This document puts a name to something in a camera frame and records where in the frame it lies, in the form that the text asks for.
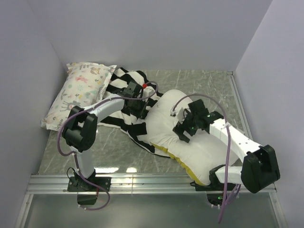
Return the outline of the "black white striped pillowcase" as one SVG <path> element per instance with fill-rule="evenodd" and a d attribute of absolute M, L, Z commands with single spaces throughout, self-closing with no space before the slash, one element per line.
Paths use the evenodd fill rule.
<path fill-rule="evenodd" d="M 148 140 L 145 118 L 151 108 L 162 97 L 156 85 L 153 85 L 144 72 L 127 71 L 119 68 L 111 76 L 104 99 L 110 95 L 121 95 L 144 100 L 124 100 L 124 107 L 105 119 L 99 125 L 120 129 L 138 146 L 148 153 L 168 158 L 160 149 L 155 148 Z"/>

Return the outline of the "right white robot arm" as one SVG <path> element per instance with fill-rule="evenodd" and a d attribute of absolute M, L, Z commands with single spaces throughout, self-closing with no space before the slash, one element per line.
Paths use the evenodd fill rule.
<path fill-rule="evenodd" d="M 270 145 L 262 146 L 229 125 L 223 114 L 209 112 L 202 100 L 193 101 L 188 108 L 174 105 L 171 115 L 178 118 L 173 131 L 179 139 L 189 143 L 190 136 L 198 130 L 223 142 L 228 152 L 234 152 L 241 166 L 226 162 L 209 171 L 209 188 L 219 190 L 232 185 L 243 185 L 249 192 L 257 193 L 281 178 L 276 152 Z"/>

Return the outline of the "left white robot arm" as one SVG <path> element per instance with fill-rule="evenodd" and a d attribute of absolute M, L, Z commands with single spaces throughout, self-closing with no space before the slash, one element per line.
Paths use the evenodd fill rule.
<path fill-rule="evenodd" d="M 156 92 L 145 93 L 148 84 L 149 82 L 142 85 L 130 82 L 127 87 L 116 90 L 99 103 L 85 108 L 74 106 L 71 109 L 58 136 L 58 141 L 61 137 L 65 139 L 71 152 L 63 153 L 60 142 L 57 143 L 57 149 L 63 156 L 74 156 L 76 174 L 81 177 L 78 184 L 83 190 L 90 191 L 96 184 L 90 148 L 95 143 L 97 124 L 119 111 L 127 112 L 136 120 L 144 119 L 148 113 L 148 99 Z"/>

